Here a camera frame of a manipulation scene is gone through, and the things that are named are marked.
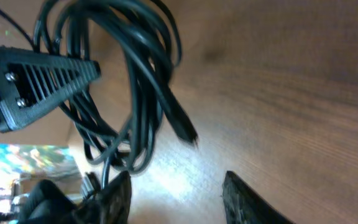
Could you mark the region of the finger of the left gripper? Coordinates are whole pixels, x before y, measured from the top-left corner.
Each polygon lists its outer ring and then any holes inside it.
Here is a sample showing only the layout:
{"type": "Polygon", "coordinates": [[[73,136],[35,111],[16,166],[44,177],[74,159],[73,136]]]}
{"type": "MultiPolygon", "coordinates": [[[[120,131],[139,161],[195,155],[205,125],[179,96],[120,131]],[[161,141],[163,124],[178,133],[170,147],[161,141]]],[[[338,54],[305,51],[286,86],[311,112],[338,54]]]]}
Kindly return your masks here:
{"type": "Polygon", "coordinates": [[[96,61],[0,47],[0,132],[24,129],[100,76],[96,61]]]}

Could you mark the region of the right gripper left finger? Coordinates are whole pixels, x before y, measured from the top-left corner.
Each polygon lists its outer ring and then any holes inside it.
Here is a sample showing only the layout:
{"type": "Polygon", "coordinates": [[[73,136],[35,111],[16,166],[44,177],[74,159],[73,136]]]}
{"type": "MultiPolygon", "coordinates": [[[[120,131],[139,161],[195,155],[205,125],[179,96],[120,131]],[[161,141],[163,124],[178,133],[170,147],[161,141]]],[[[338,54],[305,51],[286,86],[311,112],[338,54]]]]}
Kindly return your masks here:
{"type": "Polygon", "coordinates": [[[98,195],[100,223],[127,224],[132,198],[131,176],[121,172],[98,195]]]}

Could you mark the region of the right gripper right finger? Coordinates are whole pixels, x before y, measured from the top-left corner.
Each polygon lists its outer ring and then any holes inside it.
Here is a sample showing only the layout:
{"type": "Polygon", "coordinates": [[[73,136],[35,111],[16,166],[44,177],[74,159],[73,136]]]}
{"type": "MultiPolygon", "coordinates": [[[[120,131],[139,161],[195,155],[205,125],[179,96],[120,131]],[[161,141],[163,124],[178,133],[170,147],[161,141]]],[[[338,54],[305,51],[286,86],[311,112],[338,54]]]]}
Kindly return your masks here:
{"type": "Polygon", "coordinates": [[[227,171],[222,194],[227,224],[292,224],[235,172],[227,171]]]}

